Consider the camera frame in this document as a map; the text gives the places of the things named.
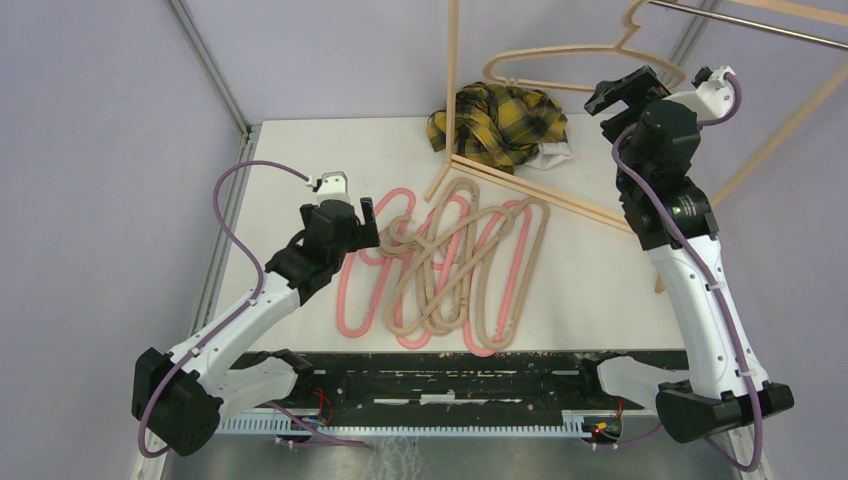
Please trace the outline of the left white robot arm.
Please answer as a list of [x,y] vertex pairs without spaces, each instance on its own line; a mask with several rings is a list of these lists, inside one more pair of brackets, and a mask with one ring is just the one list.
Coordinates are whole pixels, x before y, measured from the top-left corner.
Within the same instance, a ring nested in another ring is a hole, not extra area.
[[166,451],[189,456],[200,450],[219,425],[272,400],[293,407],[313,397],[309,364],[283,350],[259,363],[234,368],[247,349],[277,322],[330,284],[346,255],[379,243],[371,198],[360,214],[344,200],[327,199],[300,208],[304,223],[289,243],[259,272],[258,283],[225,313],[166,352],[149,348],[134,367],[131,412],[139,422],[140,453],[153,433]]

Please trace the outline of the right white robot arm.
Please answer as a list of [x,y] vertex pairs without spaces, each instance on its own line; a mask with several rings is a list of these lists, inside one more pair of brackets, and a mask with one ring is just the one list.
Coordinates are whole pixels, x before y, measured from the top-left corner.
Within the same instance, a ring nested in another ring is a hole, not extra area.
[[615,397],[655,411],[677,442],[689,443],[791,409],[791,388],[770,379],[747,339],[727,284],[719,228],[707,195],[689,177],[706,126],[724,123],[741,99],[728,67],[701,69],[689,91],[672,93],[643,66],[598,83],[585,104],[603,120],[615,186],[629,227],[661,277],[688,367],[665,370],[618,356],[577,382],[580,400],[602,408]]

